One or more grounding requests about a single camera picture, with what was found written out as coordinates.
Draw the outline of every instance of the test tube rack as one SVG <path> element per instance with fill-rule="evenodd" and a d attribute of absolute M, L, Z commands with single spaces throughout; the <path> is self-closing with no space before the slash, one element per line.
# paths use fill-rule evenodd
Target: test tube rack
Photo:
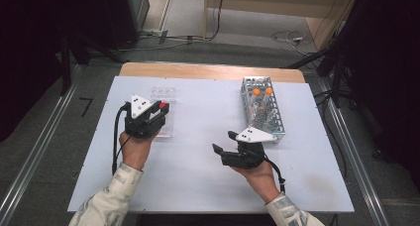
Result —
<path fill-rule="evenodd" d="M 278 143 L 285 132 L 269 76 L 244 76 L 241 91 L 248 125 L 275 135 Z"/>

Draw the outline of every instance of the gray floor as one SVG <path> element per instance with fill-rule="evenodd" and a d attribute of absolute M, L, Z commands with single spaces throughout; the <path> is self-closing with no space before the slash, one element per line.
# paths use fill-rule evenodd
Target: gray floor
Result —
<path fill-rule="evenodd" d="M 166 23 L 166 27 L 170 28 L 170 21 Z M 296 27 L 288 27 L 287 25 L 280 27 L 279 31 L 307 29 L 301 24 Z M 175 32 L 176 28 L 172 26 L 169 31 Z M 228 37 L 229 32 L 222 30 L 221 34 Z M 173 33 L 172 35 L 185 35 L 185 33 Z M 284 45 L 283 48 L 274 47 L 272 43 L 268 43 L 275 43 L 271 39 L 261 39 L 254 47 L 249 43 L 236 43 L 236 41 L 241 40 L 237 36 L 229 37 L 233 38 L 228 43 L 220 42 L 225 40 L 224 38 L 212 43 L 197 43 L 162 50 L 153 50 L 162 48 L 158 45 L 158 39 L 147 39 L 140 41 L 129 51 L 118 52 L 118 55 L 131 61 L 217 63 L 270 68 L 284 67 L 302 58 L 302 54 L 291 49 L 288 44 L 282 44 Z M 180 42 L 167 41 L 164 46 L 178 44 Z M 84 68 L 75 93 L 9 225 L 66 225 L 72 216 L 66 212 L 66 208 L 77 181 L 77 174 L 83 165 L 113 77 L 118 75 L 121 68 L 120 63 L 112 62 L 97 53 L 93 53 L 92 56 L 94 59 L 89 66 Z M 310 84 L 313 93 L 319 93 L 321 87 L 319 77 L 314 72 L 314 64 L 310 63 L 307 66 L 302 66 L 300 70 L 304 72 L 305 80 Z M 1 195 L 4 195 L 7 191 L 7 187 L 19 172 L 42 128 L 47 123 L 58 101 L 60 85 L 59 80 L 26 115 L 13 135 L 0 143 Z M 93 102 L 84 117 L 81 117 L 81 114 L 87 103 L 80 100 L 80 97 L 93 98 Z M 417 216 L 420 213 L 418 203 L 420 194 L 412 183 L 409 173 L 399 165 L 387 164 L 381 158 L 374 159 L 371 157 L 371 154 L 375 151 L 375 146 L 363 119 L 357 110 L 348 108 L 346 99 L 342 99 L 342 105 L 346 122 L 351 129 L 355 144 L 377 194 L 385 202 L 383 206 L 390 224 L 420 225 Z M 339 138 L 329 114 L 327 114 L 327 122 L 332 127 L 334 135 Z M 339 166 L 342 167 L 343 163 L 337 146 L 332 139 L 331 143 Z M 349 164 L 348 181 L 349 194 L 356 212 L 340 214 L 339 225 L 372 225 L 366 202 Z M 316 216 L 325 224 L 328 224 L 332 218 L 332 215 L 326 214 L 317 214 Z M 135 225 L 136 221 L 137 215 L 128 215 L 124 224 Z"/>

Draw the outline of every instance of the floor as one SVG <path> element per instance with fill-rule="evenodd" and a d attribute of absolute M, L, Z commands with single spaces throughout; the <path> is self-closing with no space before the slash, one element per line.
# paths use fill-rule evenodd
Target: floor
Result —
<path fill-rule="evenodd" d="M 194 16 L 190 15 L 187 16 L 189 19 L 180 17 L 183 15 L 183 12 L 179 12 L 181 10 L 179 6 L 182 3 L 185 4 L 185 2 L 176 4 L 175 0 L 171 0 L 162 29 L 168 30 L 168 34 L 172 36 L 200 35 L 201 27 L 197 24 L 201 24 L 201 21 L 196 21 Z M 193 10 L 192 12 L 197 12 L 198 14 L 198 9 L 186 10 Z M 249 14 L 249 17 L 247 16 L 247 19 L 251 20 L 238 20 L 238 22 L 244 22 L 244 25 L 241 26 L 244 30 L 240 35 L 235 35 L 233 26 L 227 27 L 225 23 L 227 19 L 222 16 L 221 24 L 223 25 L 221 26 L 220 36 L 214 42 L 196 43 L 187 46 L 185 42 L 167 40 L 163 45 L 159 45 L 158 39 L 150 38 L 141 40 L 131 49 L 118 52 L 117 54 L 131 61 L 220 63 L 269 68 L 287 66 L 302 59 L 303 54 L 296 51 L 290 44 L 287 42 L 279 43 L 271 38 L 271 34 L 278 31 L 299 30 L 306 32 L 307 27 L 299 21 L 299 18 L 281 17 L 278 19 L 281 19 L 282 22 L 270 24 L 272 28 L 266 28 L 264 32 L 255 32 L 257 28 L 254 26 L 253 19 L 262 19 L 262 21 L 267 19 L 269 21 L 272 18 L 250 18 L 252 16 L 253 14 Z M 248 39 L 249 41 L 257 39 L 258 41 L 253 43 L 249 42 Z M 308 46 L 299 45 L 298 47 L 309 53 L 314 52 L 313 48 L 310 47 L 310 37 L 307 36 L 306 39 L 308 39 Z M 32 180 L 11 217 L 9 225 L 66 225 L 72 217 L 72 214 L 66 212 L 66 208 L 77 182 L 77 174 L 83 165 L 84 157 L 89 148 L 112 80 L 114 76 L 118 75 L 121 68 L 120 63 L 112 62 L 104 56 L 97 53 L 92 53 L 91 55 L 93 59 L 89 66 L 82 67 L 82 73 L 71 100 L 54 130 L 44 156 L 39 162 Z M 314 61 L 314 63 L 299 68 L 304 73 L 305 80 L 310 84 L 314 94 L 323 91 L 321 79 L 314 71 L 317 64 L 319 64 L 319 61 Z M 7 192 L 10 183 L 18 174 L 38 136 L 48 122 L 59 100 L 60 88 L 61 83 L 58 80 L 26 115 L 12 136 L 0 143 L 1 195 L 5 195 Z M 342 88 L 347 89 L 349 87 L 343 83 Z M 86 101 L 82 98 L 92 99 L 91 105 L 83 116 L 82 114 L 86 109 Z M 382 202 L 389 225 L 419 225 L 420 193 L 411 181 L 409 172 L 400 165 L 387 163 L 381 157 L 372 157 L 372 154 L 375 153 L 375 146 L 363 118 L 357 109 L 351 108 L 352 105 L 347 99 L 341 99 L 341 103 L 341 111 L 351 130 L 353 140 L 371 182 Z M 333 139 L 333 136 L 335 136 L 338 139 L 338 145 L 343 148 L 340 134 L 335 128 L 330 111 L 326 113 L 327 124 L 332 129 L 332 134 L 329 134 L 331 144 L 337 156 L 338 164 L 344 170 L 344 163 L 340 157 L 338 146 Z M 347 156 L 346 162 L 347 181 L 349 182 L 348 191 L 356 211 L 350 214 L 339 214 L 339 225 L 374 225 L 361 187 L 355 176 L 355 170 L 349 164 Z M 332 214 L 316 214 L 315 216 L 326 225 L 329 224 L 333 217 Z M 203 225 L 200 223 L 202 221 L 191 222 L 190 218 L 187 220 L 189 220 L 188 225 Z M 246 220 L 250 225 L 252 225 L 251 223 L 270 225 L 269 220 L 265 221 L 266 218 Z M 213 225 L 221 225 L 216 220 L 214 222 Z M 162 217 L 144 215 L 139 222 L 136 214 L 129 214 L 124 225 L 136 224 L 186 225 L 186 221 L 184 218 L 166 217 L 166 219 L 162 219 Z M 230 221 L 230 224 L 226 225 L 239 224 L 246 225 L 243 221 Z"/>

